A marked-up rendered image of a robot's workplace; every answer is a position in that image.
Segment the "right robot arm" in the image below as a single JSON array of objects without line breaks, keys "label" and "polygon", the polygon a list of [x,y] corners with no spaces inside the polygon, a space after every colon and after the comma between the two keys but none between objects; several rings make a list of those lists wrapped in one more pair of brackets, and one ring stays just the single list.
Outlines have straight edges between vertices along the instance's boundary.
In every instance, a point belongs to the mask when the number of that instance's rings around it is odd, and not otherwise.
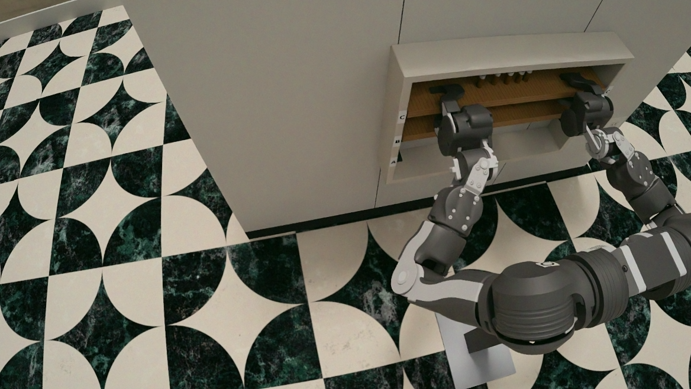
[{"label": "right robot arm", "polygon": [[[648,157],[635,151],[619,128],[593,129],[590,132],[601,138],[602,149],[599,153],[592,153],[587,142],[587,152],[599,161],[606,170],[606,179],[611,187],[624,194],[625,200],[648,229],[625,238],[620,247],[660,234],[680,274],[679,278],[640,295],[649,300],[662,300],[688,288],[691,286],[691,213],[686,213],[672,197],[666,185],[651,170]],[[615,155],[619,155],[619,159],[611,159]],[[666,205],[669,206],[664,209]]]}]

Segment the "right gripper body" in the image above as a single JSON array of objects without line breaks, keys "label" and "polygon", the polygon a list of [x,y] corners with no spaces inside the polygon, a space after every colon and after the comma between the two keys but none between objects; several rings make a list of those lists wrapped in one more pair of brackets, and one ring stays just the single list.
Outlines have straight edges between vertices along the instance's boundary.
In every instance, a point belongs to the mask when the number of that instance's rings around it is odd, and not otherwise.
[{"label": "right gripper body", "polygon": [[592,153],[599,153],[602,141],[591,130],[603,128],[612,118],[613,103],[608,97],[576,92],[572,105],[561,114],[561,128],[569,138],[584,135]]}]

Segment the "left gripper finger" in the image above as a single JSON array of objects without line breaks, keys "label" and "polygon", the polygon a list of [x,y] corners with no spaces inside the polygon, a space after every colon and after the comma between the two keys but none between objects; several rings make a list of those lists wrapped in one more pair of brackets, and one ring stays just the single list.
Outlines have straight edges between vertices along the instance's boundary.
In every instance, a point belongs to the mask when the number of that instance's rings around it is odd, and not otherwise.
[{"label": "left gripper finger", "polygon": [[457,100],[463,98],[465,90],[459,83],[450,83],[449,85],[440,85],[435,87],[429,87],[430,93],[445,93],[445,95],[440,97],[439,106],[443,117],[447,115],[451,118],[453,123],[453,128],[456,134],[455,124],[451,117],[451,114],[456,114],[460,111],[459,104]]},{"label": "left gripper finger", "polygon": [[438,138],[438,130],[439,130],[439,127],[441,125],[441,121],[443,121],[443,115],[442,114],[440,114],[439,116],[434,118],[433,127],[434,127],[434,131],[435,131],[437,138]]}]

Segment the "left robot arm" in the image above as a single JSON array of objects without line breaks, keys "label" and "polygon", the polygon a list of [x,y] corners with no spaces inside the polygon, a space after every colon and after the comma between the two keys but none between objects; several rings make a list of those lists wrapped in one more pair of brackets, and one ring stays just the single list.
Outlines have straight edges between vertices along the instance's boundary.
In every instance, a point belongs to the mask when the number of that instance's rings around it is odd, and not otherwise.
[{"label": "left robot arm", "polygon": [[521,355],[545,355],[574,331],[620,317],[629,297],[646,291],[627,245],[519,262],[500,274],[464,270],[447,277],[466,245],[460,236],[468,237],[481,217],[485,183],[498,172],[489,147],[459,151],[452,164],[451,187],[434,196],[431,222],[421,222],[392,273],[392,290],[408,303],[484,329]]}]

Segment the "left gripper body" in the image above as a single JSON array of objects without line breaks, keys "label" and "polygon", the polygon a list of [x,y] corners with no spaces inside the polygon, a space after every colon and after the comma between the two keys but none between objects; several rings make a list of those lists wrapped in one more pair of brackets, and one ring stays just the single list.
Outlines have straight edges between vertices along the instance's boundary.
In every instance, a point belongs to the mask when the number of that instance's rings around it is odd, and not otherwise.
[{"label": "left gripper body", "polygon": [[[465,107],[466,106],[466,107]],[[445,115],[438,130],[438,146],[443,156],[455,157],[458,151],[492,148],[493,118],[482,104],[465,105],[460,114]]]}]

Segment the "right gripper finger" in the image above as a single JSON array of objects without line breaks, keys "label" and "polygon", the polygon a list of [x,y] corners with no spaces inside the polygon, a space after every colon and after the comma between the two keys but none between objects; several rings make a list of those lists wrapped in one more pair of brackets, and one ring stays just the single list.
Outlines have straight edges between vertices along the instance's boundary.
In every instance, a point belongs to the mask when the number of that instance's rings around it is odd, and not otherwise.
[{"label": "right gripper finger", "polygon": [[604,91],[602,91],[598,83],[585,79],[580,73],[561,73],[559,77],[561,80],[567,80],[572,86],[582,87],[584,92],[591,92],[594,95],[605,97],[603,95]]},{"label": "right gripper finger", "polygon": [[571,106],[571,104],[573,103],[573,97],[559,98],[557,100],[558,100],[559,104],[563,104],[564,106],[568,106],[568,107]]}]

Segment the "beige wall rack case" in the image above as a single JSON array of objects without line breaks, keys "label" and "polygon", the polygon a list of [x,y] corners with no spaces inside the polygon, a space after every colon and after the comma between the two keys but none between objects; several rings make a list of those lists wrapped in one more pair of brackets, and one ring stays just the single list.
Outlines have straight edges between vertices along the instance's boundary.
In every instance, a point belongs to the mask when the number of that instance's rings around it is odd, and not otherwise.
[{"label": "beige wall rack case", "polygon": [[[395,44],[390,47],[385,102],[377,158],[385,185],[450,173],[455,157],[438,143],[399,149],[399,111],[407,110],[412,83],[456,77],[591,66],[606,87],[615,85],[634,55],[614,31],[515,34]],[[606,91],[604,90],[604,92]],[[493,134],[498,164],[562,153],[574,138],[558,119],[547,127]],[[390,166],[400,151],[403,161]],[[394,175],[394,176],[393,176]]]}]

